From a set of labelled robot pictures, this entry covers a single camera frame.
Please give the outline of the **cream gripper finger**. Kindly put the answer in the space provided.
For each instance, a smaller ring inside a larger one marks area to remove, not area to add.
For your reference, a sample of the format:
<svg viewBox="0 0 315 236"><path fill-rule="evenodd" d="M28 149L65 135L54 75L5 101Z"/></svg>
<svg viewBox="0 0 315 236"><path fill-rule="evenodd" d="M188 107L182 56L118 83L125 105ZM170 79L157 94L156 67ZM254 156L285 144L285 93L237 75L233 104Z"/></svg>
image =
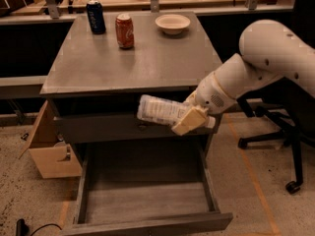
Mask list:
<svg viewBox="0 0 315 236"><path fill-rule="evenodd" d="M208 122L208 110L200 106L192 106L171 128L179 136L183 136L192 130L203 127Z"/></svg>
<svg viewBox="0 0 315 236"><path fill-rule="evenodd" d="M185 104L189 104L189 105L196 105L197 101L196 101L196 92L192 91L188 97L184 100Z"/></svg>

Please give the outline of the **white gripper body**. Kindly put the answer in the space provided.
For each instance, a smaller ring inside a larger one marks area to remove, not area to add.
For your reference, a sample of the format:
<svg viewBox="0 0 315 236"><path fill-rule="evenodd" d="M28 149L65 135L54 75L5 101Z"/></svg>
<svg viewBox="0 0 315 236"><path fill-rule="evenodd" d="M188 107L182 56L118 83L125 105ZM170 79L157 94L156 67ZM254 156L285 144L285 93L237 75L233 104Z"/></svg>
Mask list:
<svg viewBox="0 0 315 236"><path fill-rule="evenodd" d="M235 103L235 99L226 93L214 72L204 78L196 88L195 101L207 108L210 114L220 114Z"/></svg>

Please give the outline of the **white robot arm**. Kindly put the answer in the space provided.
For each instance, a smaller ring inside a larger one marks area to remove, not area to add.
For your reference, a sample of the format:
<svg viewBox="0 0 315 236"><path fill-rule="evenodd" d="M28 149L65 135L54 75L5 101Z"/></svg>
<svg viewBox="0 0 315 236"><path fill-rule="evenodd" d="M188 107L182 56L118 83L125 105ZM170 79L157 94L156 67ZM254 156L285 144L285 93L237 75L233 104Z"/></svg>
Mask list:
<svg viewBox="0 0 315 236"><path fill-rule="evenodd" d="M199 127L214 127L214 116L236 99L282 78L315 96L315 49L279 22L254 22L241 34L239 52L199 82L186 98L189 110L172 131L182 136Z"/></svg>

